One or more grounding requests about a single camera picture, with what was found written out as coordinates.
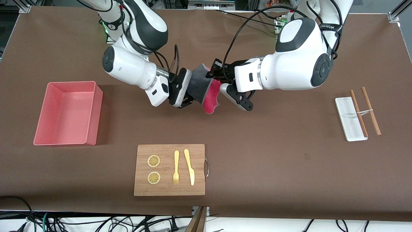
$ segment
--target plastic fork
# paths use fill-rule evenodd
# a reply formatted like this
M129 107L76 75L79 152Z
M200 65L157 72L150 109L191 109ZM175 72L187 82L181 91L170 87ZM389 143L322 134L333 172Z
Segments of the plastic fork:
M179 173L178 173L178 166L179 166L179 151L175 151L175 173L173 174L173 184L179 184Z

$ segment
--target sponge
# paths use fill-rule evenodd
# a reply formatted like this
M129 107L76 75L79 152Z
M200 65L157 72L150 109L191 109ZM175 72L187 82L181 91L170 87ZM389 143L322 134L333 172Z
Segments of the sponge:
M199 65L192 71L187 93L198 101L207 114L215 111L218 104L218 95L220 91L220 81L213 78L206 78L210 69L204 64Z

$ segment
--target wooden chopstick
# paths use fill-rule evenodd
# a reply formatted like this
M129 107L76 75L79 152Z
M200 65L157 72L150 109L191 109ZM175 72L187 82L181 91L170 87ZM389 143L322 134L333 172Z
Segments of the wooden chopstick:
M366 93L365 87L362 87L360 89L362 90L363 97L365 98L366 104L368 105L368 109L371 110L372 105L370 104L368 94ZM371 110L371 111L369 111L369 114L370 114L370 117L372 119L373 127L375 128L376 134L381 135L381 130L379 129L378 122L376 121L375 113L373 112L373 110Z
M360 127L362 128L363 136L368 137L368 133L366 132L366 127L365 127L365 124L363 123L362 116L360 113L358 113L360 110L359 110L358 102L356 101L355 93L353 92L353 90L350 90L349 93L351 94L353 105L355 106L356 115L358 116Z

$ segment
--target brown table surface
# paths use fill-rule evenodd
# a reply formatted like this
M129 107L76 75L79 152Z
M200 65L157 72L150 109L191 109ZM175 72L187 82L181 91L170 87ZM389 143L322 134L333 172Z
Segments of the brown table surface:
M158 13L162 52L193 69L223 59L243 22L216 11ZM235 217L412 220L412 65L398 25L384 14L349 15L328 81L306 91L258 91L254 110L224 96L212 115L195 103L152 107L145 92L101 66L98 16L85 8L32 7L21 14L0 63L0 195L35 210L187 215L191 206ZM274 51L273 28L251 22L228 62ZM33 145L46 84L94 80L104 92L94 147ZM365 86L382 131L347 142L334 99ZM134 197L138 144L205 144L205 196ZM3 200L2 209L25 209Z

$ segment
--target wooden cutting board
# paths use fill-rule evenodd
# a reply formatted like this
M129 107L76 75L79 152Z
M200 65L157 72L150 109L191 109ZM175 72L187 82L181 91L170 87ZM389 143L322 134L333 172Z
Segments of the wooden cutting board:
M190 163L194 169L194 185L190 184L189 169L184 149L190 153ZM179 184L173 184L174 153L179 155ZM160 158L158 166L152 168L147 160L151 155ZM134 180L134 196L192 196L205 194L205 145L204 144L148 144L137 148L136 175ZM147 180L151 172L160 174L157 184Z

